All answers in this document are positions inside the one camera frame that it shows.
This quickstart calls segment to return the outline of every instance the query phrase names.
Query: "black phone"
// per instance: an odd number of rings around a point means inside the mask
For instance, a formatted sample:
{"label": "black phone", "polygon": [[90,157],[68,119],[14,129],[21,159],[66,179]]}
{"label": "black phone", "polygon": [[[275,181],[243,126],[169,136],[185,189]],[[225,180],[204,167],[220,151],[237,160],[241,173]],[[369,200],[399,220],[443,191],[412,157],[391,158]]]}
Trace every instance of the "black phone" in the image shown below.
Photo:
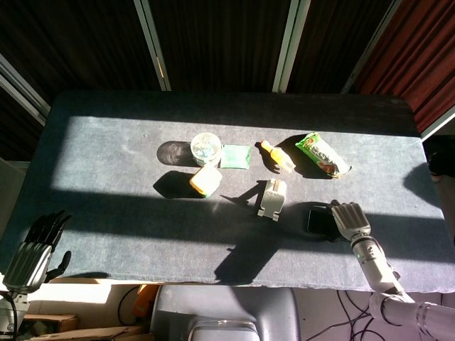
{"label": "black phone", "polygon": [[337,239],[346,240],[341,236],[336,226],[335,218],[329,212],[310,210],[306,231],[334,242]]}

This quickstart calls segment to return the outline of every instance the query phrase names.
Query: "robotic hand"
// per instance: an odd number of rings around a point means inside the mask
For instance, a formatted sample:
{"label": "robotic hand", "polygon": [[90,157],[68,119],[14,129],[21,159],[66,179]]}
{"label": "robotic hand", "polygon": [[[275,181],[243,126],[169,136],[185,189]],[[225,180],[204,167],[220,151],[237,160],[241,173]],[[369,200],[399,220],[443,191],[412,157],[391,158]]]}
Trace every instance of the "robotic hand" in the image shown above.
{"label": "robotic hand", "polygon": [[360,267],[374,290],[371,315],[391,325],[407,325],[438,340],[455,340],[455,309],[433,303],[415,303],[401,287],[378,241],[370,236],[371,227],[362,208],[354,202],[332,201],[338,230],[347,240]]}
{"label": "robotic hand", "polygon": [[71,252],[66,251],[58,268],[48,271],[50,258],[60,240],[70,215],[64,217],[64,211],[42,216],[31,226],[24,242],[19,245],[3,284],[8,292],[0,292],[0,340],[16,339],[30,303],[27,295],[37,291],[42,283],[63,274],[71,260]]}

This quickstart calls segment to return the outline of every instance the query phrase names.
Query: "snack wrapper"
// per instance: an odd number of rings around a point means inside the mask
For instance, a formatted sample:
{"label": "snack wrapper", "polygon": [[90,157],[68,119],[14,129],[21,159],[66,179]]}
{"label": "snack wrapper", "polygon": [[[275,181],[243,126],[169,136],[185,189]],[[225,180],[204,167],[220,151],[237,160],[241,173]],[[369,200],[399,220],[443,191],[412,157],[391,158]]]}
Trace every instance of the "snack wrapper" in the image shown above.
{"label": "snack wrapper", "polygon": [[333,178],[341,177],[352,168],[316,132],[306,135],[296,146]]}

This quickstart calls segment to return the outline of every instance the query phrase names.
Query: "clear plastic cup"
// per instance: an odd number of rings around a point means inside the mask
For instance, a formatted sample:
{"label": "clear plastic cup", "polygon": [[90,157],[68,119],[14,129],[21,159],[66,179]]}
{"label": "clear plastic cup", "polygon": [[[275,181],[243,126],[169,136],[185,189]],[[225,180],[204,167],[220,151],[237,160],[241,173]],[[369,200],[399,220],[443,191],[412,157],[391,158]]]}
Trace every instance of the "clear plastic cup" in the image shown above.
{"label": "clear plastic cup", "polygon": [[191,140],[191,153],[201,167],[207,164],[216,166],[221,159],[221,141],[215,134],[200,133]]}

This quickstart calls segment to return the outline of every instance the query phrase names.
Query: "yellow sponge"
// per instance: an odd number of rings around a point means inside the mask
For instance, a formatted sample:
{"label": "yellow sponge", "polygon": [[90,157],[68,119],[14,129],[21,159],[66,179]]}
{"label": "yellow sponge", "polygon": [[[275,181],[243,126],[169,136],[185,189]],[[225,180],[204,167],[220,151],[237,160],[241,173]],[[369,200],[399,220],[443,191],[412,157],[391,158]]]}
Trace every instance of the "yellow sponge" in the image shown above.
{"label": "yellow sponge", "polygon": [[206,165],[190,179],[190,185],[204,197],[210,197],[220,186],[222,178],[216,168]]}

